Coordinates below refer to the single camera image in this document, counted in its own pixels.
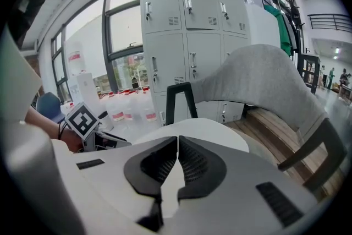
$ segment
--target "white cabinet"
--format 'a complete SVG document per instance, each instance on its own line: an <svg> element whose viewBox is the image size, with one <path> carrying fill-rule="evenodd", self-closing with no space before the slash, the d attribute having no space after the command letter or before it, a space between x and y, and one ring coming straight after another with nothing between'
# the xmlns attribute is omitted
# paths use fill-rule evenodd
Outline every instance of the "white cabinet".
<svg viewBox="0 0 352 235"><path fill-rule="evenodd" d="M146 35L144 48L154 92L164 92L169 85L185 82L182 34Z"/></svg>
<svg viewBox="0 0 352 235"><path fill-rule="evenodd" d="M197 114L199 118L218 120L219 101L203 101L196 104Z"/></svg>
<svg viewBox="0 0 352 235"><path fill-rule="evenodd" d="M248 34L248 16L243 0L218 0L218 7L224 31Z"/></svg>
<svg viewBox="0 0 352 235"><path fill-rule="evenodd" d="M216 0L183 0L187 29L218 30Z"/></svg>
<svg viewBox="0 0 352 235"><path fill-rule="evenodd" d="M156 96L156 107L159 114L161 126L165 124L166 118L166 95ZM174 123L188 118L187 100L184 93L176 94Z"/></svg>
<svg viewBox="0 0 352 235"><path fill-rule="evenodd" d="M141 5L144 33L181 29L179 0L144 0Z"/></svg>
<svg viewBox="0 0 352 235"><path fill-rule="evenodd" d="M187 34L189 77L200 80L215 72L221 65L219 34Z"/></svg>
<svg viewBox="0 0 352 235"><path fill-rule="evenodd" d="M219 101L218 122L228 123L241 119L244 104L228 101Z"/></svg>
<svg viewBox="0 0 352 235"><path fill-rule="evenodd" d="M234 50L249 45L249 40L239 36L224 35L224 52L222 62L224 62Z"/></svg>

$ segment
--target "black metal railing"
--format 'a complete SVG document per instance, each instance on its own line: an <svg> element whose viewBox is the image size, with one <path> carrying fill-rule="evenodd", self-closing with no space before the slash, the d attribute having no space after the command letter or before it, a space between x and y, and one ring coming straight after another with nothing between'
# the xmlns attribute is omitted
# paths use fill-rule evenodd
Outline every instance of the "black metal railing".
<svg viewBox="0 0 352 235"><path fill-rule="evenodd" d="M328 29L352 32L351 18L342 14L308 15L312 29Z"/></svg>

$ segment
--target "green jacket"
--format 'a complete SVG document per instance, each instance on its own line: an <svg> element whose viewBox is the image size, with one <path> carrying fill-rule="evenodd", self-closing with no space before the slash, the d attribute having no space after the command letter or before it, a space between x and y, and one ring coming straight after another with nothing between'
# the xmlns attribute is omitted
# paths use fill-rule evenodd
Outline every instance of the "green jacket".
<svg viewBox="0 0 352 235"><path fill-rule="evenodd" d="M280 47L283 51L286 52L288 56L291 56L290 38L285 26L284 19L281 15L281 11L279 11L278 9L275 9L270 5L264 5L264 9L277 19L277 23L279 25L279 32L280 32Z"/></svg>

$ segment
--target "gray metal locker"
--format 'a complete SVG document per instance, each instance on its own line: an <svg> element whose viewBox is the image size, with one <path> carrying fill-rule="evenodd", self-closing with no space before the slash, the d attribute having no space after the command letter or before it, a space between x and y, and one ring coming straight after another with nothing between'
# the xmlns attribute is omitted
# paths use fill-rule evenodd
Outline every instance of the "gray metal locker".
<svg viewBox="0 0 352 235"><path fill-rule="evenodd" d="M166 95L156 96L156 107L161 121L161 126L165 124L166 118ZM187 100L184 93L176 94L175 100L175 119L174 123L188 118Z"/></svg>
<svg viewBox="0 0 352 235"><path fill-rule="evenodd" d="M182 34L147 35L145 50L150 66L150 84L154 92L164 92L169 85L185 82Z"/></svg>
<svg viewBox="0 0 352 235"><path fill-rule="evenodd" d="M228 123L241 119L244 104L229 101L220 101L219 104L219 123Z"/></svg>
<svg viewBox="0 0 352 235"><path fill-rule="evenodd" d="M219 34L187 34L189 77L200 80L215 72L221 65Z"/></svg>
<svg viewBox="0 0 352 235"><path fill-rule="evenodd" d="M144 0L141 5L146 34L181 29L178 0Z"/></svg>
<svg viewBox="0 0 352 235"><path fill-rule="evenodd" d="M187 29L218 30L216 0L183 0Z"/></svg>
<svg viewBox="0 0 352 235"><path fill-rule="evenodd" d="M224 52L222 62L224 62L234 50L250 44L248 39L239 36L224 35Z"/></svg>
<svg viewBox="0 0 352 235"><path fill-rule="evenodd" d="M199 118L207 118L213 121L218 120L219 101L203 101L196 104Z"/></svg>
<svg viewBox="0 0 352 235"><path fill-rule="evenodd" d="M218 0L224 31L247 35L249 24L247 10L243 0Z"/></svg>

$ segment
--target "wooden stairs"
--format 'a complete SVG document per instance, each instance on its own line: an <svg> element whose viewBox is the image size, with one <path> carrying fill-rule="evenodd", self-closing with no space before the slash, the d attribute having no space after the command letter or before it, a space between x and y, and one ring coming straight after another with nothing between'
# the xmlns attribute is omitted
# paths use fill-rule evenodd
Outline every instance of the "wooden stairs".
<svg viewBox="0 0 352 235"><path fill-rule="evenodd" d="M300 147L296 133L278 116L270 111L257 108L247 112L246 118L229 122L226 126L238 130L263 144L272 153L277 163L286 160ZM319 168L327 156L322 144L308 157L287 170L287 174L303 184ZM318 200L334 195L343 182L343 174L338 169L334 175L315 192Z"/></svg>

